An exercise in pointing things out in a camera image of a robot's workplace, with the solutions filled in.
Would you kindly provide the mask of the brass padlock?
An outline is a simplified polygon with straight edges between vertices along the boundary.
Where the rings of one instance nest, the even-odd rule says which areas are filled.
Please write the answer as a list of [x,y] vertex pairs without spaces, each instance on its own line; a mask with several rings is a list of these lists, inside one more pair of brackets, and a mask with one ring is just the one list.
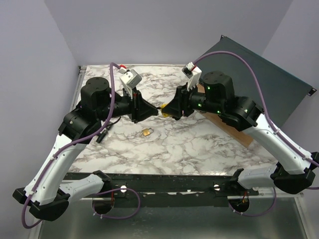
[[154,132],[154,130],[152,128],[144,128],[144,129],[142,129],[140,136],[146,137],[146,136],[151,135],[153,132]]

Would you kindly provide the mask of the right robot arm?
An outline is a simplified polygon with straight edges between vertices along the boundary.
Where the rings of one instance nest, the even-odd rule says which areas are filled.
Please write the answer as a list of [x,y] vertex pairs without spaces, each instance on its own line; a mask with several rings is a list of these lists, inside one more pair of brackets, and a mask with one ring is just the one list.
[[230,76],[220,71],[203,77],[204,92],[197,87],[179,86],[174,98],[161,112],[175,120],[188,117],[194,111],[216,114],[222,122],[254,138],[276,159],[275,165],[258,169],[239,169],[232,176],[229,189],[241,195],[254,187],[277,187],[297,194],[311,187],[318,162],[318,153],[302,149],[290,139],[282,140],[280,133],[271,128],[261,106],[249,97],[236,96]]

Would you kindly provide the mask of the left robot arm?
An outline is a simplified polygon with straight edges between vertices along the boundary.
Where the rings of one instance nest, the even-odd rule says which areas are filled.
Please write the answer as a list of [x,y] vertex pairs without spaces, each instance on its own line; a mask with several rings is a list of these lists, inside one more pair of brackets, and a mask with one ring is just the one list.
[[76,157],[103,129],[102,122],[128,115],[134,123],[158,115],[155,106],[143,99],[136,86],[140,77],[120,77],[123,95],[112,90],[107,79],[90,78],[81,88],[81,100],[63,119],[54,146],[34,179],[24,188],[15,189],[13,197],[37,219],[54,221],[69,204],[86,196],[107,196],[112,189],[111,178],[102,171],[62,186]]

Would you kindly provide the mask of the wooden board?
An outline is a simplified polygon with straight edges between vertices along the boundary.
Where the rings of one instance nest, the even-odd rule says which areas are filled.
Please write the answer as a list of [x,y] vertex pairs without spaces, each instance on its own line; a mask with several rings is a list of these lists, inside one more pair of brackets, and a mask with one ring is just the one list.
[[199,111],[205,118],[207,118],[209,121],[211,121],[213,124],[215,124],[218,128],[223,130],[225,133],[227,133],[229,136],[234,138],[236,141],[238,141],[242,146],[245,148],[248,148],[249,145],[252,143],[253,138],[248,136],[242,131],[238,131],[235,128],[228,126],[226,123],[222,121],[222,119],[213,113],[208,112],[202,112]]

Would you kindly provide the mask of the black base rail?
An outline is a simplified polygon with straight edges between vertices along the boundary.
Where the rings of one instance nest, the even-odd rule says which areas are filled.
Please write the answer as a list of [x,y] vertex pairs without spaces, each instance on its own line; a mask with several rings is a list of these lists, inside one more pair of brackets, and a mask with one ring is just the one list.
[[258,192],[241,187],[233,176],[108,174],[111,181],[103,191],[126,186],[129,192],[115,192],[115,207],[226,207],[228,197],[239,199]]

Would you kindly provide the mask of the dark network switch box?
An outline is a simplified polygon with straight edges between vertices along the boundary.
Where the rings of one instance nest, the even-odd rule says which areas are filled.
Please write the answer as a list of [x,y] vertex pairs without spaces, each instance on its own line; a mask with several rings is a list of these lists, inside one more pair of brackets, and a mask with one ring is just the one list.
[[312,86],[286,72],[236,41],[224,36],[208,52],[233,52],[240,61],[228,54],[216,54],[197,65],[203,74],[220,71],[230,76],[235,95],[250,97],[257,104],[266,103],[273,123],[282,127]]

